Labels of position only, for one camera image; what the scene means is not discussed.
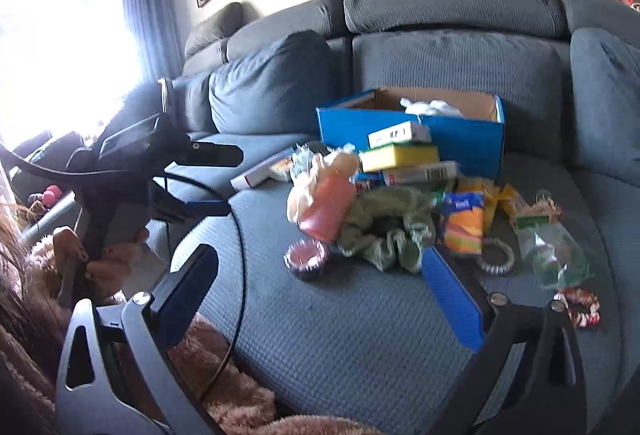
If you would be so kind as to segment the person's left hand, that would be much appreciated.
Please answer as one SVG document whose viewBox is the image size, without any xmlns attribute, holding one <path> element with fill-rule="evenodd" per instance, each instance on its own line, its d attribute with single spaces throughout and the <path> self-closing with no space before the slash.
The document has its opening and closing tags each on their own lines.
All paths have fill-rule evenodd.
<svg viewBox="0 0 640 435">
<path fill-rule="evenodd" d="M 76 233 L 68 227 L 58 228 L 52 236 L 55 266 L 62 275 L 69 263 L 81 262 L 85 266 L 82 275 L 94 285 L 93 295 L 105 301 L 122 289 L 130 276 L 131 264 L 141 259 L 147 239 L 149 230 L 143 228 L 132 241 L 105 247 L 98 259 L 89 259 Z"/>
</svg>

